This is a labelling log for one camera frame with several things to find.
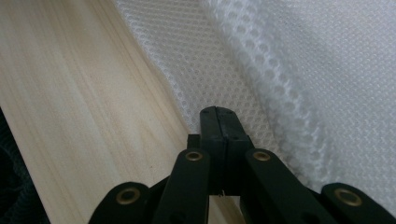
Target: white mesh fabric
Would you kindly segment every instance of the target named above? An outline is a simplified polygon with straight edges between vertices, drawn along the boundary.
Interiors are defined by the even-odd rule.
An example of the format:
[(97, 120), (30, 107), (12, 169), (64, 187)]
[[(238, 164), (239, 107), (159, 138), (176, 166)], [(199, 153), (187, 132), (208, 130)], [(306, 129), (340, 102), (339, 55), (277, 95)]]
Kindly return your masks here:
[(256, 147), (277, 151), (264, 111), (198, 2), (118, 0), (116, 5), (169, 81), (192, 133), (199, 132), (202, 109), (224, 106), (236, 112)]
[(394, 1), (117, 6), (193, 132), (202, 108), (229, 107), (255, 145), (281, 152), (303, 184), (318, 190), (340, 180), (396, 214)]
[(288, 164), (396, 214), (396, 2), (202, 1)]

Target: wood grain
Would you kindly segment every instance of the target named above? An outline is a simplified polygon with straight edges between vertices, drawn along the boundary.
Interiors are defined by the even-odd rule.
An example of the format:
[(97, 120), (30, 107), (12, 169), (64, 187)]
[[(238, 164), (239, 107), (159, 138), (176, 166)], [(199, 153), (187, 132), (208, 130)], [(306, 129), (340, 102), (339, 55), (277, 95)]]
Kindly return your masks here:
[[(169, 175), (187, 130), (109, 1), (1, 1), (0, 106), (52, 223), (86, 223), (125, 181)], [(241, 223), (211, 199), (212, 223)]]

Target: clamp jaw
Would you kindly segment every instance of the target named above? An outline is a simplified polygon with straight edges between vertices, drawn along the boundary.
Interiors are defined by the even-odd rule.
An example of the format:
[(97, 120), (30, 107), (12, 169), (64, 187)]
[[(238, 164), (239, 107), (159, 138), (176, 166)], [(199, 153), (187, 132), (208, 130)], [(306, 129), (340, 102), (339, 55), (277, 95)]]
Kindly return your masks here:
[(396, 223), (362, 191), (303, 186), (272, 152), (255, 148), (232, 110), (201, 111), (201, 134), (189, 134), (172, 173), (151, 188), (127, 182), (101, 201), (90, 220), (102, 223), (207, 223), (209, 195), (240, 196), (246, 223)]

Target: dark fabric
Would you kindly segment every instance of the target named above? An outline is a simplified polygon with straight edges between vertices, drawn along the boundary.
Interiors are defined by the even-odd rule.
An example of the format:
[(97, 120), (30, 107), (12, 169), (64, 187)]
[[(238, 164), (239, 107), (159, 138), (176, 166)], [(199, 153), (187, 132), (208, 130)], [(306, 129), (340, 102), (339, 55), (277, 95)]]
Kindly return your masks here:
[(50, 223), (0, 108), (0, 224)]

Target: metal grommet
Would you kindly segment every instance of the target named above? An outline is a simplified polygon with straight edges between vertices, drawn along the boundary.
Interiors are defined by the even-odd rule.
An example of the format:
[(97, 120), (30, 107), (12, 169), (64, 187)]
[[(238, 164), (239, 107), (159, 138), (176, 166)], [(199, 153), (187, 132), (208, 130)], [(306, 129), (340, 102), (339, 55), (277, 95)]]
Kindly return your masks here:
[(204, 156), (201, 153), (196, 152), (196, 151), (192, 151), (192, 152), (189, 152), (186, 154), (186, 159), (189, 161), (198, 161), (203, 157)]
[(140, 198), (140, 190), (137, 188), (123, 189), (117, 194), (117, 203), (126, 205), (136, 202)]
[(349, 189), (336, 189), (334, 191), (335, 197), (341, 202), (350, 206), (361, 206), (361, 197)]
[(270, 155), (265, 152), (257, 151), (253, 153), (253, 157), (258, 161), (269, 161), (271, 159)]

